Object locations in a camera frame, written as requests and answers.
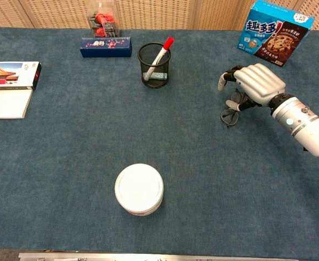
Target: pen holder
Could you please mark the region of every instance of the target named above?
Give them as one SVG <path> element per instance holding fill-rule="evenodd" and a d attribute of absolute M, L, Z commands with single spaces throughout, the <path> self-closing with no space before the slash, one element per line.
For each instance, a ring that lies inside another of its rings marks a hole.
<path fill-rule="evenodd" d="M 152 65 L 152 62 L 162 49 L 163 44 L 157 42 L 147 43 L 143 45 L 138 52 L 138 58 L 142 69 L 142 82 L 145 86 L 158 89 L 166 85 L 169 79 L 168 69 L 170 60 L 170 50 L 168 50 L 157 65 Z M 154 72 L 150 78 L 146 80 L 146 74 L 149 72 L 151 67 L 154 68 Z"/>

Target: robotic hand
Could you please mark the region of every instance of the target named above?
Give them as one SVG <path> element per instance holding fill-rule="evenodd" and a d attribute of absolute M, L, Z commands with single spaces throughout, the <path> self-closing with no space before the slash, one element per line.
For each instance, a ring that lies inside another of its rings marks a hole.
<path fill-rule="evenodd" d="M 319 157 L 319 117 L 293 95 L 285 94 L 285 83 L 262 64 L 235 66 L 218 82 L 222 91 L 227 81 L 237 82 L 247 95 L 241 104 L 227 100 L 230 109 L 270 107 L 271 115 L 312 155 Z"/>

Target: eyeglasses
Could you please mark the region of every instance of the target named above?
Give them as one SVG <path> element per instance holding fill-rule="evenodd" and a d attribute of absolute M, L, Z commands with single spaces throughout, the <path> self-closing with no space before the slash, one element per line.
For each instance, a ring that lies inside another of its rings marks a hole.
<path fill-rule="evenodd" d="M 241 104 L 248 96 L 245 93 L 241 93 L 238 89 L 231 95 L 230 100 L 238 104 Z M 234 126 L 238 121 L 239 114 L 236 110 L 227 109 L 223 110 L 220 114 L 220 119 L 227 125 L 227 127 Z"/>

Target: blue box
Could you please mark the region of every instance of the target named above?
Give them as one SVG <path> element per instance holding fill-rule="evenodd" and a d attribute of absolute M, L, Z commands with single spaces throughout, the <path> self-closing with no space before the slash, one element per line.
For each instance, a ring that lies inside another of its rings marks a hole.
<path fill-rule="evenodd" d="M 266 1 L 256 1 L 237 48 L 283 66 L 307 36 L 314 18 Z"/>
<path fill-rule="evenodd" d="M 83 57 L 130 57 L 130 37 L 82 38 L 79 48 Z"/>

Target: book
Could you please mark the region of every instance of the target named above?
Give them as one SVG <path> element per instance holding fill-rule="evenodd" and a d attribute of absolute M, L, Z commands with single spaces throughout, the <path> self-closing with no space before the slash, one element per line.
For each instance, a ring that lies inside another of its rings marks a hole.
<path fill-rule="evenodd" d="M 38 61 L 0 61 L 0 90 L 35 90 L 40 72 Z"/>
<path fill-rule="evenodd" d="M 22 119 L 33 90 L 0 90 L 0 119 Z"/>

